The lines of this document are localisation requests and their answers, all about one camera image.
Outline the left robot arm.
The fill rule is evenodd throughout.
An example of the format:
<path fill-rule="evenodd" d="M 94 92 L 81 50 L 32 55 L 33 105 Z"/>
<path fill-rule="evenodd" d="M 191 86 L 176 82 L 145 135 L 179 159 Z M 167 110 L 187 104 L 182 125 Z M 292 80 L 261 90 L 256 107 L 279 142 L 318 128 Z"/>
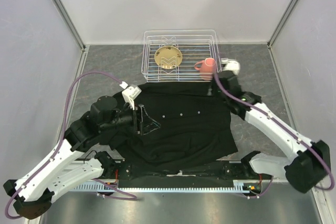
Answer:
<path fill-rule="evenodd" d="M 113 136 L 115 130 L 131 130 L 146 135 L 161 127 L 151 118 L 142 104 L 132 108 L 126 103 L 117 108 L 114 97 L 102 96 L 91 105 L 80 119 L 65 131 L 52 151 L 21 179 L 9 179 L 3 187 L 10 196 L 8 206 L 13 206 L 16 218 L 32 220 L 43 215 L 58 198 L 91 179 L 111 178 L 117 169 L 116 162 L 106 152 L 98 152 L 80 167 L 63 173 L 73 161 L 97 144 L 123 143 Z"/>

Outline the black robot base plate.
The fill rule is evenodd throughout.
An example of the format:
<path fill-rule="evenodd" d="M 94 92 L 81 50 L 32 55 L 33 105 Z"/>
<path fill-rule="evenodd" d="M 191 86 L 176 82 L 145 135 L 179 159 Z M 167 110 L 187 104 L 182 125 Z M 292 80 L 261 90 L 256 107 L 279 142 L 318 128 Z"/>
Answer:
<path fill-rule="evenodd" d="M 209 187 L 230 185 L 235 180 L 253 182 L 268 180 L 270 175 L 258 175 L 240 161 L 214 161 L 182 170 L 149 170 L 129 162 L 117 163 L 109 177 L 120 187 Z"/>

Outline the black button-up shirt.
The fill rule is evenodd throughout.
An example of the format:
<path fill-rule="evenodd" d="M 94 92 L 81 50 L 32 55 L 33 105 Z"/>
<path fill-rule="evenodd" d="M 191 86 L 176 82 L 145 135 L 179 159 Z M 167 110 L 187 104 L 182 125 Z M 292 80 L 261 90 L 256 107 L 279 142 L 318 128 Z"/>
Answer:
<path fill-rule="evenodd" d="M 131 127 L 112 131 L 108 145 L 126 160 L 153 170 L 203 165 L 238 151 L 230 110 L 210 94 L 209 82 L 141 84 L 137 104 L 161 127 L 138 135 Z"/>

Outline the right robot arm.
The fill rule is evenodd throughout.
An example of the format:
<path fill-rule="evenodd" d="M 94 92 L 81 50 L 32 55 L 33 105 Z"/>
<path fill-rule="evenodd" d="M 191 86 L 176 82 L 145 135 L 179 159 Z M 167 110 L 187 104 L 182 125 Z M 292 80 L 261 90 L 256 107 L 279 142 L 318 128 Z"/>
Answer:
<path fill-rule="evenodd" d="M 261 96 L 243 91 L 237 76 L 229 70 L 214 73 L 213 94 L 221 97 L 232 114 L 264 133 L 285 154 L 270 156 L 253 151 L 240 166 L 248 179 L 257 174 L 284 177 L 298 192 L 312 188 L 331 191 L 335 178 L 331 171 L 330 148 L 323 140 L 317 142 L 303 136 L 277 117 L 262 102 Z"/>

